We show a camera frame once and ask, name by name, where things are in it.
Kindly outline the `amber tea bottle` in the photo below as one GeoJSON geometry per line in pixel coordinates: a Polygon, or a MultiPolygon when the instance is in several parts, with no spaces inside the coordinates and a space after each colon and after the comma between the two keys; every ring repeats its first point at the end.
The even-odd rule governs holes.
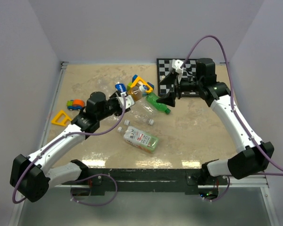
{"type": "Polygon", "coordinates": [[[142,98],[142,92],[137,86],[134,86],[131,89],[129,89],[127,91],[127,94],[130,95],[135,102],[142,98]]]}

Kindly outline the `white blue bottle cap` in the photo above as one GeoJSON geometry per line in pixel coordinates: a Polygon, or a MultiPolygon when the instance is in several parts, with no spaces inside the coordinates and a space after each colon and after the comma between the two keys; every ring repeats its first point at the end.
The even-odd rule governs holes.
{"type": "Polygon", "coordinates": [[[140,91],[142,94],[144,94],[144,93],[146,93],[146,92],[148,91],[148,88],[147,88],[147,86],[145,86],[145,85],[140,85],[140,86],[139,86],[139,91],[140,91]]]}

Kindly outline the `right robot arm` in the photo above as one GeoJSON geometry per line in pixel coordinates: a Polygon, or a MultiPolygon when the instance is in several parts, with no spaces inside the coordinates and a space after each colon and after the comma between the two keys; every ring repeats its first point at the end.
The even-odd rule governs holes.
{"type": "Polygon", "coordinates": [[[264,142],[253,131],[232,100],[228,86],[217,81],[214,61],[211,58],[197,59],[195,76],[189,80],[182,78],[182,64],[181,60],[170,62],[168,74],[159,82],[159,85],[166,85],[170,89],[157,102],[174,107],[175,100],[180,99],[183,92],[198,92],[225,126],[237,152],[228,160],[212,160],[202,164],[198,185],[211,185],[218,176],[242,179],[266,170],[274,146],[271,142],[264,142]]]}

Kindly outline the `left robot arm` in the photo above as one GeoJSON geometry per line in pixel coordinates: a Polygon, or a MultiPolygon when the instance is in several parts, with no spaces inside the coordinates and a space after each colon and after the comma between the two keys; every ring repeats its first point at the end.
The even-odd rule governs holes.
{"type": "Polygon", "coordinates": [[[19,204],[16,194],[36,202],[57,185],[74,181],[78,185],[87,182],[89,168],[79,160],[54,168],[53,165],[74,146],[90,136],[96,136],[100,121],[115,115],[121,120],[135,104],[126,92],[116,91],[110,98],[102,92],[93,92],[79,114],[52,141],[38,151],[24,156],[18,155],[12,164],[10,185],[13,186],[12,202],[19,204]]]}

